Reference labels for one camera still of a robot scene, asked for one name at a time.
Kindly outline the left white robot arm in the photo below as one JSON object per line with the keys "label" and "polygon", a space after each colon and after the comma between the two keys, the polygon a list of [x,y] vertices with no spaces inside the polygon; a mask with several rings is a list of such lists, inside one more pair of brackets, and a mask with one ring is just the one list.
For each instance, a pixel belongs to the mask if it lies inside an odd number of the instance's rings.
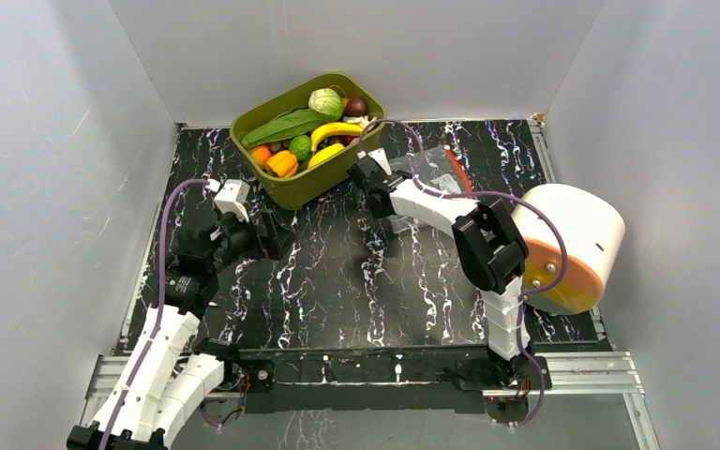
{"label": "left white robot arm", "polygon": [[215,388],[242,379],[237,348],[205,339],[173,372],[218,291],[218,276],[245,259],[282,260],[294,233],[269,210],[261,223],[235,213],[208,212],[181,229],[160,278],[164,298],[147,310],[134,352],[89,424],[74,427],[69,449],[168,449],[189,417]]}

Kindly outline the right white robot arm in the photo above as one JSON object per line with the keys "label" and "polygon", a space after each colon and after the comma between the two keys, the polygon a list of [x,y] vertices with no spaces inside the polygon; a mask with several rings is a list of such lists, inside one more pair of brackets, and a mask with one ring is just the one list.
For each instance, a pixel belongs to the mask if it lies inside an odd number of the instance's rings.
{"label": "right white robot arm", "polygon": [[487,319],[487,356],[449,369],[462,389],[516,387],[528,374],[530,337],[522,324],[522,278],[528,248],[504,202],[454,197],[404,172],[388,172],[364,156],[348,170],[375,218],[404,216],[448,235],[466,279],[481,294]]}

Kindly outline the clear zip top bag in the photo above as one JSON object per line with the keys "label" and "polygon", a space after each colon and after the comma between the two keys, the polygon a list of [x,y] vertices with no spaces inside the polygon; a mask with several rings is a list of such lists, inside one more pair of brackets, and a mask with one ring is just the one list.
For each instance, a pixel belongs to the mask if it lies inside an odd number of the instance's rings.
{"label": "clear zip top bag", "polygon": [[[470,192],[473,190],[472,182],[450,145],[436,146],[425,151],[427,161],[419,172],[425,176],[423,183],[430,188],[449,193]],[[395,234],[419,229],[425,226],[423,220],[405,216],[391,216],[388,218],[392,232]]]}

